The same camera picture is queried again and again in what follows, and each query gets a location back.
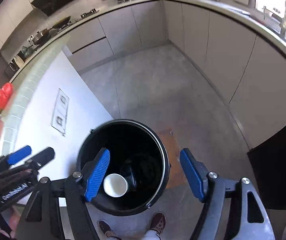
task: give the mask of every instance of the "drawer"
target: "drawer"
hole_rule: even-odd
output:
[[[90,20],[69,32],[70,40],[66,44],[72,53],[105,37],[97,18]]]
[[[73,53],[68,59],[76,71],[80,71],[112,55],[107,39],[103,38]]]

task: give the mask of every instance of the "refrigerator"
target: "refrigerator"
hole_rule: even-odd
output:
[[[265,208],[286,210],[286,126],[251,149],[248,157]]]

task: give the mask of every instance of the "person's foot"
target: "person's foot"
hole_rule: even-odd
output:
[[[156,213],[152,219],[150,230],[162,234],[165,227],[165,216],[162,213]]]
[[[103,220],[99,221],[99,227],[106,237],[116,236],[116,234],[112,231],[111,227]]]

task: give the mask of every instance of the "gray cabinet door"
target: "gray cabinet door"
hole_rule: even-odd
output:
[[[165,21],[160,1],[132,5],[142,44],[165,41]]]
[[[111,47],[107,39],[104,38],[73,53],[72,56],[68,57],[68,60],[76,71],[79,72],[112,55]]]
[[[184,26],[184,52],[201,69],[204,69],[209,11],[197,6],[182,4]]]
[[[169,40],[184,51],[182,5],[165,0],[164,7]]]
[[[286,125],[286,60],[259,36],[230,107],[250,147]]]
[[[229,103],[249,61],[256,34],[210,12],[204,73]]]
[[[72,53],[105,37],[102,26],[97,18],[76,27],[69,32],[69,35],[70,39],[66,45]]]
[[[131,6],[99,16],[113,53],[141,45]]]

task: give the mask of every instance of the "white paper cup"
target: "white paper cup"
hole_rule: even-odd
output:
[[[104,191],[111,197],[122,197],[128,190],[129,185],[124,177],[112,173],[104,179]]]

